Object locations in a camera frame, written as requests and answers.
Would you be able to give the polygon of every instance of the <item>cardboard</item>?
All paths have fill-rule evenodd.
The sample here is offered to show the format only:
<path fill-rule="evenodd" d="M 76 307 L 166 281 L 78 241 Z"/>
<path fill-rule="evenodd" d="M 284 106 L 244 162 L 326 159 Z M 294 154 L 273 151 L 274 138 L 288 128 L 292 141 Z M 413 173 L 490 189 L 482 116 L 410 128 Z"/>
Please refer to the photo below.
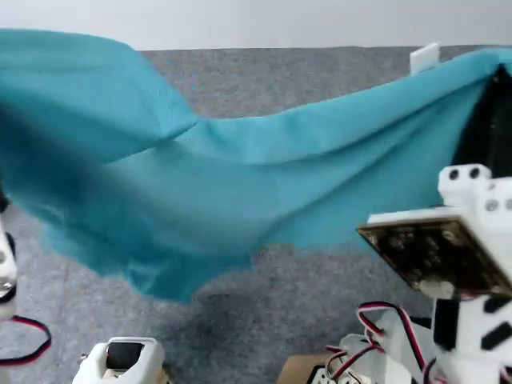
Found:
<path fill-rule="evenodd" d="M 307 384 L 316 366 L 323 366 L 328 354 L 290 356 L 283 366 L 277 384 Z"/>

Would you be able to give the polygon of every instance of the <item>circuit board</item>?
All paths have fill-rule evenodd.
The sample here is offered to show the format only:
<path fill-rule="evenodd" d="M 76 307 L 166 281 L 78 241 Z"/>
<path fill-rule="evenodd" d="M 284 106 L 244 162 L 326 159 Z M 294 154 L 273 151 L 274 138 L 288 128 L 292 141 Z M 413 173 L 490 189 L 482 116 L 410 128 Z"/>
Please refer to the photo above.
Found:
<path fill-rule="evenodd" d="M 358 232 L 414 289 L 449 282 L 458 296 L 512 296 L 510 281 L 460 218 L 369 224 Z"/>

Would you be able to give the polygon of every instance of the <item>cloth fold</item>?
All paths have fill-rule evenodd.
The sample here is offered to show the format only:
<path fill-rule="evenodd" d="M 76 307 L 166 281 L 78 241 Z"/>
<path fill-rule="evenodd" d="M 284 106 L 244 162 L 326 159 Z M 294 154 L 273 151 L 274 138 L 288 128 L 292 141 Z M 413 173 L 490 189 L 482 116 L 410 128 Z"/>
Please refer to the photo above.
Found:
<path fill-rule="evenodd" d="M 474 104 L 509 50 L 256 118 L 207 119 L 128 46 L 0 30 L 0 172 L 55 249 L 188 300 L 267 243 L 365 247 L 370 213 L 439 201 Z"/>

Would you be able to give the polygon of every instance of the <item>black component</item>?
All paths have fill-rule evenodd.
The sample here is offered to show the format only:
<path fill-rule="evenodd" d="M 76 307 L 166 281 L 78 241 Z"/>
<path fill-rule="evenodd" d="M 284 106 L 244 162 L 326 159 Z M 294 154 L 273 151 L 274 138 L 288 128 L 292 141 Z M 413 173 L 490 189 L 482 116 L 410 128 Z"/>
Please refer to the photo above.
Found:
<path fill-rule="evenodd" d="M 512 374 L 512 367 L 506 366 L 505 372 L 510 376 Z M 510 380 L 507 380 L 503 377 L 502 374 L 499 375 L 499 384 L 510 384 Z"/>
<path fill-rule="evenodd" d="M 311 371 L 311 374 L 310 376 L 308 377 L 307 379 L 307 383 L 306 384 L 313 384 L 313 379 L 314 377 L 316 376 L 318 370 L 321 370 L 323 368 L 325 368 L 326 366 L 314 366 L 312 371 Z"/>
<path fill-rule="evenodd" d="M 138 361 L 142 348 L 140 342 L 112 342 L 106 352 L 106 368 L 128 370 Z"/>
<path fill-rule="evenodd" d="M 423 372 L 423 384 L 430 384 L 430 372 L 432 371 L 432 367 L 435 365 L 436 358 L 430 360 L 430 362 L 426 365 L 425 372 Z"/>
<path fill-rule="evenodd" d="M 16 260 L 16 243 L 14 241 L 13 236 L 10 233 L 6 233 L 7 242 L 9 243 L 10 251 L 13 253 L 14 260 Z M 7 294 L 0 298 L 0 304 L 4 304 L 6 302 L 10 302 L 18 291 L 18 286 L 14 285 Z"/>
<path fill-rule="evenodd" d="M 459 139 L 452 165 L 483 164 L 512 176 L 512 77 L 503 65 L 488 81 Z"/>
<path fill-rule="evenodd" d="M 420 282 L 449 282 L 455 295 L 512 296 L 512 285 L 459 218 L 417 219 L 361 226 L 358 232 L 417 289 Z"/>
<path fill-rule="evenodd" d="M 9 199 L 7 198 L 7 196 L 4 195 L 3 193 L 3 189 L 2 187 L 0 186 L 0 213 L 3 214 L 4 211 L 7 209 L 7 207 L 9 206 Z"/>
<path fill-rule="evenodd" d="M 434 314 L 434 343 L 444 350 L 452 350 L 457 344 L 458 312 L 460 303 L 438 299 Z"/>
<path fill-rule="evenodd" d="M 7 242 L 9 243 L 10 251 L 13 253 L 14 260 L 16 260 L 16 241 L 13 238 L 13 235 L 9 232 L 6 233 Z"/>
<path fill-rule="evenodd" d="M 414 324 L 418 324 L 419 326 L 422 326 L 424 328 L 432 328 L 432 319 L 431 318 L 417 318 L 415 316 L 410 316 L 410 320 Z"/>
<path fill-rule="evenodd" d="M 473 168 L 470 171 L 470 178 L 477 178 L 480 175 L 480 169 L 479 168 Z"/>
<path fill-rule="evenodd" d="M 493 350 L 510 337 L 512 337 L 512 326 L 508 322 L 502 322 L 482 338 L 480 347 L 483 350 Z"/>
<path fill-rule="evenodd" d="M 362 383 L 361 383 L 361 380 L 359 380 L 356 376 L 354 376 L 354 375 L 352 374 L 352 372 L 347 372 L 347 373 L 348 373 L 348 375 L 352 378 L 352 380 L 354 380 L 357 384 L 362 384 Z"/>
<path fill-rule="evenodd" d="M 506 306 L 511 301 L 512 298 L 495 294 L 486 300 L 483 305 L 483 311 L 486 314 L 493 314 L 494 312 L 498 312 L 502 307 Z"/>
<path fill-rule="evenodd" d="M 3 295 L 0 298 L 0 304 L 4 304 L 6 302 L 10 302 L 13 298 L 16 297 L 16 293 L 18 291 L 18 286 L 13 286 L 9 292 L 7 292 L 5 295 Z"/>
<path fill-rule="evenodd" d="M 458 170 L 452 170 L 450 172 L 450 180 L 455 180 L 456 178 L 458 178 Z"/>

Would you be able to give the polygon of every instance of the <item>gray carpet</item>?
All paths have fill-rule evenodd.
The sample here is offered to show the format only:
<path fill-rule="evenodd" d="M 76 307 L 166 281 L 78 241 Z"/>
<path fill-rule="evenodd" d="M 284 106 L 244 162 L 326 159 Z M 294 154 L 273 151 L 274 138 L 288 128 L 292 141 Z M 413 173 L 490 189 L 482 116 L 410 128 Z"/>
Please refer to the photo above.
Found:
<path fill-rule="evenodd" d="M 442 56 L 468 50 L 446 48 Z M 407 74 L 409 52 L 349 47 L 145 55 L 200 114 L 234 117 L 393 81 Z M 19 313 L 45 322 L 54 334 L 43 358 L 12 371 L 14 382 L 70 383 L 81 352 L 112 336 L 138 335 L 164 344 L 179 383 L 272 383 L 288 355 L 320 351 L 357 330 L 354 309 L 361 301 L 385 299 L 414 314 L 430 312 L 429 302 L 378 258 L 344 249 L 266 248 L 254 256 L 251 271 L 209 283 L 191 304 L 159 302 L 45 250 L 40 225 L 15 207 L 4 221 L 18 243 Z M 3 357 L 42 340 L 37 331 L 11 324 L 0 326 L 0 338 Z"/>

